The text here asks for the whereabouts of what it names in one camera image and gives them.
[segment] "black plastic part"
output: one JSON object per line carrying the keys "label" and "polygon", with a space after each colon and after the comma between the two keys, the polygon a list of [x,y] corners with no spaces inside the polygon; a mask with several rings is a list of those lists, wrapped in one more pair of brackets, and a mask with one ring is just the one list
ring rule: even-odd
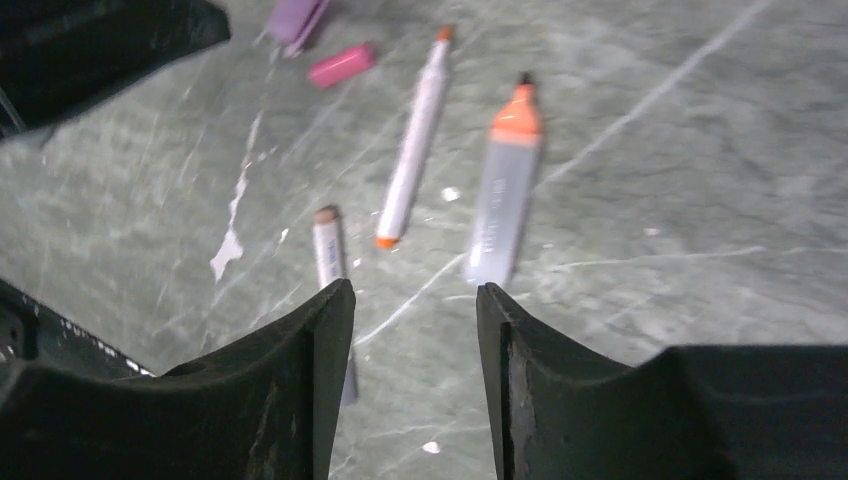
{"label": "black plastic part", "polygon": [[477,328],[500,480],[848,478],[848,348],[671,347],[635,368],[497,285]]}
{"label": "black plastic part", "polygon": [[0,478],[326,479],[354,306],[338,280],[158,378],[0,363]]}
{"label": "black plastic part", "polygon": [[0,141],[56,126],[230,38],[204,0],[0,2]]}
{"label": "black plastic part", "polygon": [[118,349],[0,280],[0,362],[38,360],[100,379],[148,374]]}

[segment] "orange marker tip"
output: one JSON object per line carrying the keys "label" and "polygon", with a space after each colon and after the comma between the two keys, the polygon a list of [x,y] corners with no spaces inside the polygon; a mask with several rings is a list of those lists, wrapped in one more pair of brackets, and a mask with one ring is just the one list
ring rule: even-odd
{"label": "orange marker tip", "polygon": [[382,249],[389,249],[397,245],[399,238],[389,238],[389,237],[377,237],[377,247]]}
{"label": "orange marker tip", "polygon": [[439,30],[439,36],[437,37],[437,40],[447,40],[448,42],[453,40],[453,25],[445,25],[444,27],[442,27],[442,29]]}

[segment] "marker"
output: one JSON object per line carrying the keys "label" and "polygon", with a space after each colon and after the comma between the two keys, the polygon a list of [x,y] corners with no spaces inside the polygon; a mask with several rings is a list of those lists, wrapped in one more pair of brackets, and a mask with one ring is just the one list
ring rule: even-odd
{"label": "marker", "polygon": [[418,190],[448,84],[448,54],[453,27],[446,25],[433,42],[412,103],[412,113],[398,153],[386,202],[377,226],[377,246],[392,248],[404,234],[412,200]]}
{"label": "marker", "polygon": [[475,285],[505,287],[512,277],[542,143],[535,90],[530,73],[522,73],[512,100],[492,124],[465,266],[465,279]]}
{"label": "marker", "polygon": [[[318,282],[322,289],[336,279],[347,277],[344,268],[341,233],[338,208],[327,206],[315,212],[312,221],[312,242],[315,246]],[[357,390],[356,364],[351,349],[347,358],[344,387],[342,387],[342,406],[356,402],[359,396]]]}

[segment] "purple marker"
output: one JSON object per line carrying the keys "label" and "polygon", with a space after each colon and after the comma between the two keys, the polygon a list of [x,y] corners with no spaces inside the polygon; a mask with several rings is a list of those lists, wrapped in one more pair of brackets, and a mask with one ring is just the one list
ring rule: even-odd
{"label": "purple marker", "polygon": [[280,0],[268,20],[268,33],[287,45],[287,57],[300,54],[329,3],[330,0]]}

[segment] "gray marble surface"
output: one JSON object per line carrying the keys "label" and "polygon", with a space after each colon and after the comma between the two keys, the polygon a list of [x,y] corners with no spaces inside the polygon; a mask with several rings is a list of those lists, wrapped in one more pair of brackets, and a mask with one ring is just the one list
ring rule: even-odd
{"label": "gray marble surface", "polygon": [[[843,0],[345,0],[294,60],[261,38],[270,0],[226,4],[229,45],[43,151],[0,150],[0,275],[161,372],[313,295],[311,214],[340,204],[362,398],[333,478],[495,478],[459,264],[487,126],[522,69],[548,140],[509,288],[531,313],[629,363],[671,343],[848,341]],[[454,82],[412,227],[378,251],[445,22]],[[366,40],[376,68],[308,84],[312,62]],[[216,281],[230,225],[243,254]]]}

